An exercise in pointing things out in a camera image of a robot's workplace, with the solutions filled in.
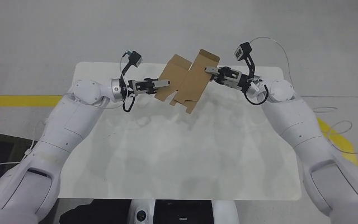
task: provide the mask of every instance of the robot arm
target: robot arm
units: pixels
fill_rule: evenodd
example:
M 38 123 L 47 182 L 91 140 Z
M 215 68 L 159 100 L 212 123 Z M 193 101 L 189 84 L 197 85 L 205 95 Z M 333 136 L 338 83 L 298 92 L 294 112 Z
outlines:
M 120 79 L 104 85 L 77 81 L 49 115 L 35 147 L 0 178 L 0 223 L 41 221 L 57 200 L 66 159 L 89 135 L 107 104 L 138 94 L 154 94 L 168 85 L 168 80 L 150 78 L 131 80 L 128 86 L 121 85 Z
M 358 220 L 358 167 L 345 160 L 323 136 L 315 114 L 286 80 L 264 80 L 255 76 L 249 57 L 251 47 L 244 43 L 236 50 L 237 60 L 245 60 L 247 76 L 229 67 L 207 67 L 212 79 L 244 93 L 254 105 L 261 105 L 275 132 L 292 146 L 303 165 L 303 183 L 316 207 L 332 223 Z M 248 98 L 257 98 L 253 103 Z

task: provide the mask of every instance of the yellow floor stripe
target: yellow floor stripe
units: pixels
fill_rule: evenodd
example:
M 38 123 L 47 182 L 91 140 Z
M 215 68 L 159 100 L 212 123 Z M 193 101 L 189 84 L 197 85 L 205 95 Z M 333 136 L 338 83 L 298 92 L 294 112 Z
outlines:
M 56 106 L 62 96 L 0 96 L 0 106 Z
M 323 132 L 323 135 L 327 137 L 327 132 L 330 129 L 330 126 L 324 122 L 323 120 L 317 118 L 319 127 L 321 128 L 321 131 Z M 340 134 L 337 134 L 337 132 L 333 129 L 331 130 L 331 134 L 329 135 L 329 139 L 342 151 L 345 152 L 355 152 L 353 144 L 348 141 L 345 137 L 343 137 Z M 355 165 L 358 165 L 357 155 L 354 154 L 348 154 L 348 153 L 342 153 L 343 157 L 351 162 L 353 162 Z
M 21 96 L 21 95 L 3 95 L 0 96 L 0 106 L 51 106 L 54 107 L 58 103 L 58 101 L 62 98 L 62 96 L 54 96 L 54 95 L 39 95 L 39 96 Z M 326 136 L 325 133 L 328 132 L 330 126 L 317 118 L 319 127 L 321 131 Z M 331 130 L 332 135 L 330 135 L 329 139 L 341 150 L 345 152 L 354 152 L 353 144 L 348 141 L 345 137 L 340 134 L 336 134 L 335 130 Z M 358 159 L 356 155 L 342 153 L 343 157 L 347 160 L 353 162 L 358 165 Z

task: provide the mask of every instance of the gray floor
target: gray floor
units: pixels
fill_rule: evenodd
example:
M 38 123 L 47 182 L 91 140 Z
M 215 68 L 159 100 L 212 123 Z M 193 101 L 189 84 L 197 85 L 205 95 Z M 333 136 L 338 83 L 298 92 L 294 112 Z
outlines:
M 146 63 L 166 63 L 175 53 L 193 60 L 204 48 L 219 55 L 221 64 L 235 64 L 240 43 L 270 36 L 286 49 L 291 77 L 283 52 L 269 40 L 252 44 L 255 63 L 281 67 L 296 91 L 310 96 L 305 99 L 312 107 L 339 105 L 338 114 L 325 115 L 330 124 L 345 116 L 354 122 L 357 11 L 356 0 L 3 0 L 0 95 L 62 95 L 77 63 L 118 62 L 125 49 L 137 50 Z M 0 123 L 7 134 L 31 136 L 50 111 L 0 108 Z M 347 136 L 355 145 L 357 134 Z M 237 207 L 244 224 L 329 222 L 304 192 L 297 202 Z

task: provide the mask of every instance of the flattened cardboard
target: flattened cardboard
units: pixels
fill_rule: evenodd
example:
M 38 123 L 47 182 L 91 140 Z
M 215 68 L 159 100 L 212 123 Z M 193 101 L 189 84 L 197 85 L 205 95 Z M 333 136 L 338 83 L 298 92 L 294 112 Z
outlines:
M 174 55 L 159 77 L 159 80 L 169 80 L 170 85 L 160 88 L 155 98 L 165 101 L 170 94 L 178 91 L 170 105 L 174 106 L 179 102 L 186 106 L 186 112 L 191 114 L 211 79 L 211 75 L 204 71 L 205 67 L 216 67 L 219 61 L 218 56 L 201 49 L 190 68 L 190 61 Z
M 190 65 L 190 61 L 175 54 L 166 65 L 161 76 L 158 78 L 159 80 L 169 80 L 170 85 L 157 90 L 157 93 L 154 97 L 158 100 L 165 101 L 170 94 L 178 91 L 181 83 L 188 73 Z
M 211 79 L 211 75 L 204 71 L 205 67 L 216 67 L 219 61 L 218 56 L 201 49 L 170 104 L 179 102 L 186 106 L 186 112 L 191 114 Z

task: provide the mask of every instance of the white table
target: white table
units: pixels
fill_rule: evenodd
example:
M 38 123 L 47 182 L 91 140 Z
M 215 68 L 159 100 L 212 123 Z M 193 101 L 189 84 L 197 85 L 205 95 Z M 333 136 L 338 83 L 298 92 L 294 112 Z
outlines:
M 165 64 L 130 68 L 129 80 L 158 77 Z M 247 72 L 246 67 L 232 66 Z M 283 78 L 277 67 L 257 67 Z M 77 64 L 73 81 L 119 76 L 118 63 Z M 241 92 L 211 82 L 191 115 L 140 95 L 130 113 L 107 109 L 62 171 L 60 198 L 297 200 L 294 151 Z

